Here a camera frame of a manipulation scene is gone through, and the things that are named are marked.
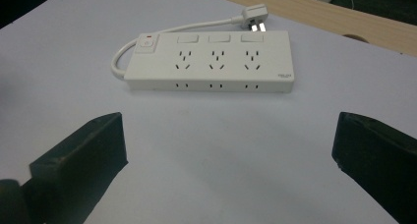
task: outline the power outlet socket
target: power outlet socket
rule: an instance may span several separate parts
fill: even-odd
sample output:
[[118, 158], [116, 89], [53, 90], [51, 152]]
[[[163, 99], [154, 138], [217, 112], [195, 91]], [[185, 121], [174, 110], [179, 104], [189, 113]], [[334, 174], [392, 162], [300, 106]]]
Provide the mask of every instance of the power outlet socket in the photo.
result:
[[290, 92], [288, 32], [141, 34], [124, 79], [130, 89]]

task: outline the power switch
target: power switch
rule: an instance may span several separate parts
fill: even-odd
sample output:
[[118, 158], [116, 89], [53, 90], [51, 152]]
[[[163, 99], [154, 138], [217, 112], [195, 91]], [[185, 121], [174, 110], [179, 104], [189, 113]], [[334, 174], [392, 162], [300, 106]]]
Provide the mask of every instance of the power switch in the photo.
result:
[[142, 34], [139, 36], [136, 53], [153, 53], [156, 48], [156, 43], [159, 35], [158, 34]]

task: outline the white tabletop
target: white tabletop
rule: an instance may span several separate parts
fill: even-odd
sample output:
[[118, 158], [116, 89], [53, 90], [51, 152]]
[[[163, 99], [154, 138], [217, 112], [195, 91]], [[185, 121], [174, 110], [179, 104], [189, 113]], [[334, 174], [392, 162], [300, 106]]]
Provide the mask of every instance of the white tabletop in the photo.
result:
[[0, 179], [23, 184], [49, 148], [121, 112], [129, 164], [87, 223], [395, 223], [330, 154], [341, 111], [417, 137], [417, 58], [269, 16], [267, 29], [290, 34], [289, 94], [130, 91], [110, 73], [113, 54], [141, 32], [241, 9], [48, 0], [2, 28]]

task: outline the power strip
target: power strip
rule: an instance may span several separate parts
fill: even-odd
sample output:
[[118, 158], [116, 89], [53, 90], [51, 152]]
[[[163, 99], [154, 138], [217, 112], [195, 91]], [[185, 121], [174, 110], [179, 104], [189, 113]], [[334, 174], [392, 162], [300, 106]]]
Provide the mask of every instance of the power strip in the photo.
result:
[[124, 80], [130, 89], [290, 92], [288, 32], [141, 34]]

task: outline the power plug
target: power plug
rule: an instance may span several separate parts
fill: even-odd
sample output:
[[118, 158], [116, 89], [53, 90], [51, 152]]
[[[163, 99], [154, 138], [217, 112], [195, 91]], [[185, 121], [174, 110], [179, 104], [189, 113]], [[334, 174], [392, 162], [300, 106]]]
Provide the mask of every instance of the power plug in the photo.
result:
[[130, 89], [290, 92], [288, 32], [141, 34], [124, 80]]
[[258, 25], [263, 25], [268, 17], [267, 6], [264, 4], [246, 7], [242, 11], [242, 28], [249, 28], [253, 31], [258, 30]]

